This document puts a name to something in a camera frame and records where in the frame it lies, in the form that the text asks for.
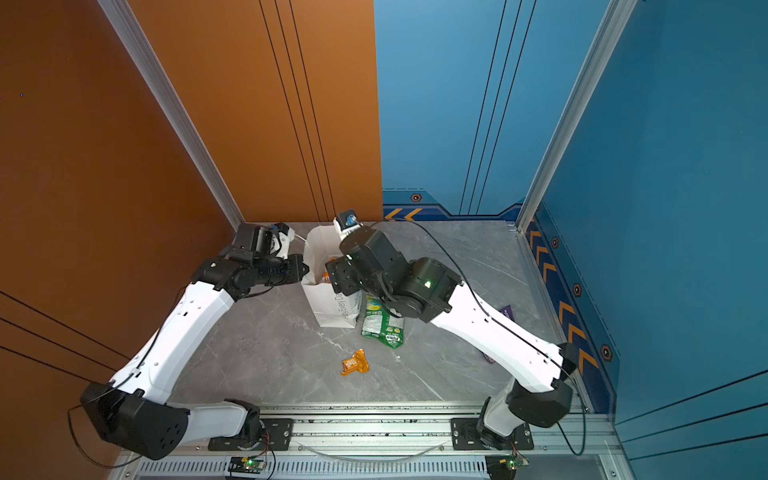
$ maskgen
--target gray marble tabletop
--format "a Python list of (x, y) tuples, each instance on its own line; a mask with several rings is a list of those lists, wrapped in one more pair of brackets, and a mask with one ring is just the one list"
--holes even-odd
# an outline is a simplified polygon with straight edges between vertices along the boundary
[[(305, 237), (317, 223), (292, 223)], [(504, 222), (447, 221), (423, 224), (454, 257), (478, 295), (535, 335), (556, 341), (539, 318), (521, 267), (515, 238)], [(406, 259), (448, 257), (426, 233), (406, 222), (376, 225)], [(300, 253), (296, 239), (291, 251)], [(320, 328), (301, 285), (286, 285), (234, 304), (211, 329), (182, 372), (172, 402), (260, 403), (481, 402), (502, 388), (509, 373), (488, 363), (466, 341), (443, 329), (406, 319), (405, 342), (391, 349), (354, 329)], [(342, 360), (364, 349), (365, 374), (341, 376)]]

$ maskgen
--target black mounting plate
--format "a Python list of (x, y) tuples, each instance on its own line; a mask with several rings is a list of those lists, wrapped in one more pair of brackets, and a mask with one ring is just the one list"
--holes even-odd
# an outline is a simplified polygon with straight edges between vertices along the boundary
[[(454, 450), (492, 450), (480, 441), (477, 424), (478, 417), (451, 419)], [(504, 442), (502, 450), (512, 450), (512, 439), (515, 440), (517, 450), (533, 450), (534, 448), (531, 427), (528, 423), (523, 423), (512, 432), (510, 439)]]
[[(293, 436), (293, 419), (261, 419), (261, 421), (270, 434), (270, 448), (275, 452), (285, 452)], [(264, 442), (258, 442), (243, 452), (261, 452), (264, 448)], [(237, 440), (231, 437), (216, 437), (208, 442), (208, 450), (211, 452), (232, 452), (239, 449), (237, 448)]]

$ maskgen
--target green snack package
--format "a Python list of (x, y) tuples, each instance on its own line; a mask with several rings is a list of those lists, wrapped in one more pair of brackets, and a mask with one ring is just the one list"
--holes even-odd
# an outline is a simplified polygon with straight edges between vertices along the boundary
[(396, 349), (402, 345), (402, 328), (405, 321), (392, 316), (379, 299), (366, 298), (366, 318), (362, 322), (362, 336), (377, 338), (385, 345)]

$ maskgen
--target white paper bag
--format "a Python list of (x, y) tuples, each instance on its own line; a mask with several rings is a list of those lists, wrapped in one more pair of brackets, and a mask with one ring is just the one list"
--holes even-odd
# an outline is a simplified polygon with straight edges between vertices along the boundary
[(304, 263), (310, 272), (301, 280), (306, 299), (320, 326), (353, 328), (360, 311), (362, 292), (351, 296), (333, 292), (333, 285), (323, 282), (326, 262), (341, 257), (339, 233), (333, 225), (315, 227), (306, 236)]

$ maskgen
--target orange wall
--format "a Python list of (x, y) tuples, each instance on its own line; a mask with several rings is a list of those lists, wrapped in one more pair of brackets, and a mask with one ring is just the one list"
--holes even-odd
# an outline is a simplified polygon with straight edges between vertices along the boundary
[(130, 5), (246, 220), (381, 218), (372, 0)]
[[(0, 2), (0, 290), (125, 355), (233, 236), (94, 0)], [(107, 381), (125, 358), (0, 296), (0, 346)], [(3, 478), (103, 478), (65, 421), (83, 379), (0, 350)], [(117, 448), (82, 411), (86, 451)], [(45, 462), (41, 462), (41, 453)]]

